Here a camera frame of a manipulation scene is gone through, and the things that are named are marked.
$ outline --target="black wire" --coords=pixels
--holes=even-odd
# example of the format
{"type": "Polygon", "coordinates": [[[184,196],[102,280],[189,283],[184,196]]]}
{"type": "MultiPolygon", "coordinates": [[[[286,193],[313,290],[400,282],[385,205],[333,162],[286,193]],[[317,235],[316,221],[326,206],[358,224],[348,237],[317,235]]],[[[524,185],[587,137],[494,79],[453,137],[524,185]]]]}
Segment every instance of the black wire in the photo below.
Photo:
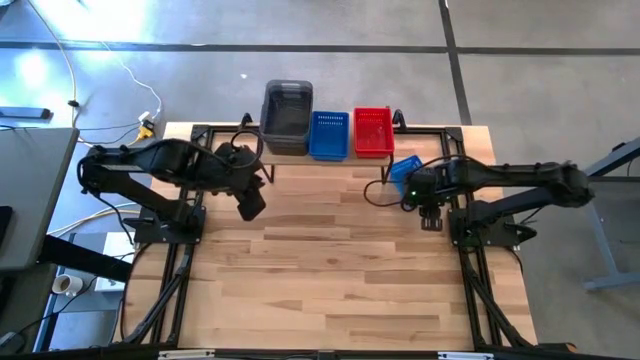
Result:
{"type": "Polygon", "coordinates": [[[115,140],[113,140],[113,141],[93,142],[93,141],[91,141],[91,140],[86,140],[86,139],[85,139],[85,142],[87,142],[87,143],[89,143],[89,144],[92,144],[92,145],[109,145],[109,144],[115,144],[115,143],[117,143],[117,142],[120,142],[120,140],[124,139],[124,137],[125,137],[125,136],[127,136],[127,135],[131,134],[132,132],[134,132],[134,131],[136,131],[136,130],[138,130],[138,128],[137,128],[137,127],[135,127],[135,128],[133,128],[133,129],[131,129],[131,130],[129,130],[129,131],[127,131],[127,132],[125,132],[124,134],[122,134],[122,136],[120,136],[119,138],[117,138],[117,139],[115,139],[115,140]]]}
{"type": "Polygon", "coordinates": [[[116,330],[118,328],[118,315],[120,314],[120,311],[122,311],[123,303],[123,298],[120,298],[120,301],[118,302],[118,309],[116,310],[116,316],[115,319],[113,319],[113,327],[111,328],[111,339],[109,339],[109,344],[113,342],[113,337],[116,336],[116,330]]]}
{"type": "Polygon", "coordinates": [[[116,216],[118,217],[118,222],[120,223],[120,227],[122,228],[122,230],[124,230],[125,234],[127,234],[127,237],[129,238],[129,244],[131,244],[131,246],[133,246],[133,238],[131,237],[131,234],[129,233],[129,230],[127,230],[127,228],[124,226],[124,222],[122,221],[122,215],[120,214],[120,210],[118,210],[117,207],[113,206],[113,204],[111,204],[107,200],[101,198],[99,195],[95,195],[94,194],[93,196],[95,196],[95,198],[98,199],[103,204],[105,204],[108,207],[110,207],[111,209],[113,209],[113,211],[116,213],[116,216]]]}
{"type": "Polygon", "coordinates": [[[631,159],[631,161],[629,161],[629,165],[627,165],[627,176],[629,176],[629,172],[631,171],[631,164],[633,164],[633,160],[635,159],[631,159]]]}
{"type": "Polygon", "coordinates": [[[142,257],[142,254],[144,254],[144,252],[147,250],[147,248],[149,248],[149,246],[151,246],[151,243],[148,244],[144,244],[142,245],[142,247],[140,247],[140,250],[138,251],[138,254],[133,258],[133,261],[131,262],[131,271],[129,272],[129,276],[127,277],[127,282],[124,283],[124,289],[122,291],[122,307],[120,308],[120,341],[124,340],[125,336],[124,336],[124,312],[125,312],[125,308],[127,307],[127,290],[129,289],[129,281],[131,280],[131,275],[133,274],[133,269],[136,266],[136,262],[138,262],[138,259],[140,259],[142,257]]]}
{"type": "MultiPolygon", "coordinates": [[[[388,204],[378,204],[375,203],[373,201],[371,201],[371,199],[369,199],[367,197],[367,190],[369,189],[369,186],[376,184],[376,183],[381,183],[382,180],[373,180],[371,182],[369,182],[367,185],[365,185],[364,190],[362,191],[362,195],[364,196],[364,199],[371,205],[373,206],[377,206],[377,207],[389,207],[389,206],[394,206],[394,205],[400,205],[402,204],[402,202],[404,201],[404,197],[402,199],[400,199],[400,201],[394,201],[392,203],[388,203],[388,204]]],[[[387,183],[392,183],[392,184],[399,184],[400,181],[387,181],[387,183]]]]}
{"type": "Polygon", "coordinates": [[[518,254],[516,253],[515,250],[513,250],[512,247],[510,246],[505,246],[504,247],[508,252],[512,253],[513,256],[516,258],[516,260],[518,261],[518,265],[520,265],[520,272],[524,274],[524,267],[522,266],[522,260],[520,259],[520,256],[518,256],[518,254]]]}
{"type": "Polygon", "coordinates": [[[229,142],[232,147],[237,148],[233,144],[233,142],[241,134],[251,134],[251,135],[255,136],[256,139],[258,139],[258,145],[256,146],[256,157],[251,162],[249,162],[248,164],[244,164],[244,165],[240,165],[240,166],[231,166],[232,169],[244,169],[244,168],[248,168],[250,166],[253,166],[253,164],[255,164],[258,160],[260,160],[260,157],[262,157],[262,152],[264,151],[264,140],[262,139],[262,136],[260,136],[260,134],[258,134],[255,131],[251,131],[251,130],[247,130],[247,129],[240,130],[237,133],[233,134],[233,136],[231,137],[231,141],[229,142]]]}
{"type": "MultiPolygon", "coordinates": [[[[120,258],[120,260],[122,260],[123,258],[125,258],[125,257],[127,257],[127,256],[129,256],[129,255],[133,255],[133,254],[135,254],[135,253],[134,253],[134,252],[130,252],[130,253],[127,253],[127,254],[124,254],[124,255],[114,256],[114,258],[120,258]]],[[[114,266],[116,266],[117,264],[118,264],[118,263],[114,263],[114,264],[113,264],[113,265],[111,265],[107,270],[110,270],[111,268],[113,268],[113,267],[114,267],[114,266]]],[[[74,296],[71,300],[69,300],[69,302],[67,302],[67,303],[62,307],[62,309],[60,309],[60,310],[58,310],[58,311],[56,311],[56,312],[52,312],[51,314],[49,314],[49,315],[47,315],[47,316],[41,317],[40,319],[38,319],[38,320],[36,320],[36,321],[33,321],[33,322],[31,322],[31,323],[27,324],[27,325],[26,325],[26,326],[24,326],[22,329],[20,329],[20,331],[17,331],[16,333],[17,333],[18,335],[22,335],[22,333],[23,333],[25,330],[27,330],[28,328],[30,328],[31,326],[36,325],[36,324],[39,324],[40,322],[42,322],[42,321],[44,321],[44,320],[46,320],[46,319],[48,319],[48,318],[50,318],[50,317],[52,317],[52,316],[54,316],[54,315],[58,315],[58,314],[60,314],[61,312],[63,312],[63,311],[64,311],[64,309],[66,309],[66,308],[67,308],[67,307],[68,307],[68,306],[69,306],[69,305],[70,305],[70,304],[71,304],[75,299],[79,298],[79,297],[80,297],[80,295],[82,295],[82,294],[86,293],[87,291],[89,291],[89,289],[91,289],[91,285],[93,285],[93,282],[94,282],[94,281],[96,281],[96,279],[97,279],[97,278],[98,278],[98,276],[94,276],[94,277],[91,279],[91,281],[89,281],[89,284],[87,285],[87,287],[85,287],[84,289],[80,290],[80,291],[76,294],[76,296],[74,296]]]]}
{"type": "Polygon", "coordinates": [[[134,123],[127,124],[127,125],[109,126],[109,127],[103,127],[103,128],[77,128],[77,129],[80,131],[98,131],[98,130],[121,129],[121,128],[134,126],[134,125],[141,125],[141,123],[139,121],[136,121],[134,123]]]}
{"type": "Polygon", "coordinates": [[[541,206],[539,208],[536,209],[536,211],[532,212],[531,214],[529,214],[529,216],[527,216],[526,218],[524,218],[524,220],[520,221],[520,225],[527,225],[527,224],[531,224],[534,221],[529,221],[532,217],[536,216],[537,213],[540,212],[540,210],[542,210],[544,208],[544,206],[541,206]]]}

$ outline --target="floor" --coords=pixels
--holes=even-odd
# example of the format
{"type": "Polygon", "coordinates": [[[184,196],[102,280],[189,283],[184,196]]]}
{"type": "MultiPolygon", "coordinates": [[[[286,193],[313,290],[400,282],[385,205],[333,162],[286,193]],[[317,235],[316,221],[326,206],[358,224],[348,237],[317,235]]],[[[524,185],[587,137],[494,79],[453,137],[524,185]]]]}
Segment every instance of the floor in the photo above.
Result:
{"type": "MultiPolygon", "coordinates": [[[[634,0],[34,3],[61,38],[89,49],[69,52],[83,106],[80,128],[128,124],[157,107],[119,57],[162,97],[160,128],[166,121],[238,121],[244,112],[258,117],[265,83],[284,78],[311,81],[316,109],[389,105],[410,123],[487,125],[501,162],[571,159],[584,167],[638,135],[640,3],[634,0]],[[95,40],[124,50],[96,51],[103,48],[95,40]],[[234,44],[252,47],[223,46],[234,44]]],[[[55,113],[50,126],[69,126],[71,81],[52,43],[25,0],[0,8],[0,104],[46,106],[55,113]]],[[[122,133],[82,135],[110,141],[122,133]]],[[[79,144],[73,161],[86,149],[79,144]]],[[[631,173],[638,175],[640,164],[631,173]]],[[[80,194],[74,177],[67,175],[52,229],[102,208],[80,194]]],[[[585,292],[581,282],[604,272],[585,215],[548,208],[536,218],[539,235],[521,255],[538,339],[639,357],[640,287],[585,292]]],[[[82,231],[116,229],[110,218],[82,231]]],[[[620,245],[617,237],[612,241],[620,245]]],[[[640,270],[624,259],[639,247],[624,244],[619,252],[629,269],[640,270]]],[[[113,318],[93,319],[105,328],[113,324],[113,318]]],[[[58,331],[54,347],[79,346],[64,327],[58,331]]]]}

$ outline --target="blue plastic basket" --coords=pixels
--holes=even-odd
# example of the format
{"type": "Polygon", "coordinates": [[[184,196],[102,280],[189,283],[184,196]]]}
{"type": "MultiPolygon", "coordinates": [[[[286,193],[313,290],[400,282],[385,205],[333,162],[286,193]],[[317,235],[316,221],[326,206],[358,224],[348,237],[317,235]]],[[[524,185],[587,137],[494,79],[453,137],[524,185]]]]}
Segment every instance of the blue plastic basket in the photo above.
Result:
{"type": "Polygon", "coordinates": [[[404,195],[404,177],[414,169],[422,166],[422,161],[416,155],[409,156],[408,158],[393,163],[391,167],[391,181],[397,181],[394,183],[401,195],[404,195]]]}
{"type": "Polygon", "coordinates": [[[349,114],[314,111],[309,154],[315,160],[342,161],[349,154],[349,114]]]}

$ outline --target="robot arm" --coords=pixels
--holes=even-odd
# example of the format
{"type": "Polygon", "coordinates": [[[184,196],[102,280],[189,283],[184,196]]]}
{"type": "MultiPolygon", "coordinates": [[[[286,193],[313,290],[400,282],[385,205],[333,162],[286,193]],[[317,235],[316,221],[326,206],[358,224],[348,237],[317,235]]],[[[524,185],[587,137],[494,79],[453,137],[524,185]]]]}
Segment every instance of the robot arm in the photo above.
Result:
{"type": "Polygon", "coordinates": [[[142,149],[96,146],[78,163],[78,181],[85,192],[118,193],[153,211],[171,226],[189,226],[193,221],[189,218],[190,205],[165,199],[129,174],[150,174],[189,191],[233,195],[240,215],[250,221],[266,206],[260,195],[264,183],[255,174],[261,168],[259,155],[246,146],[223,143],[213,153],[188,141],[168,139],[142,149]]]}
{"type": "Polygon", "coordinates": [[[588,177],[570,163],[484,165],[459,156],[433,167],[420,168],[405,178],[405,210],[419,209],[424,230],[442,230],[440,207],[459,195],[484,187],[536,187],[495,202],[472,201],[451,218],[456,232],[473,232],[498,219],[546,205],[580,207],[593,198],[588,177]]]}

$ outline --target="yellow connector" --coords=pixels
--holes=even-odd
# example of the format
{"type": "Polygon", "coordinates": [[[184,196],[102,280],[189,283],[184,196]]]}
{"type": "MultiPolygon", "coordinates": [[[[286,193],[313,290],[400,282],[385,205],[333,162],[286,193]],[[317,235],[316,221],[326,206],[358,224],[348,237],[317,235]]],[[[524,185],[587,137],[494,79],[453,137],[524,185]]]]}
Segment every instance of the yellow connector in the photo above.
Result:
{"type": "Polygon", "coordinates": [[[144,140],[144,139],[148,139],[150,137],[152,137],[155,133],[153,132],[153,126],[154,124],[149,121],[149,120],[144,120],[142,122],[142,125],[140,125],[140,127],[138,128],[138,136],[136,137],[135,140],[133,140],[132,142],[128,143],[127,146],[131,146],[135,143],[137,143],[138,141],[144,140]]]}

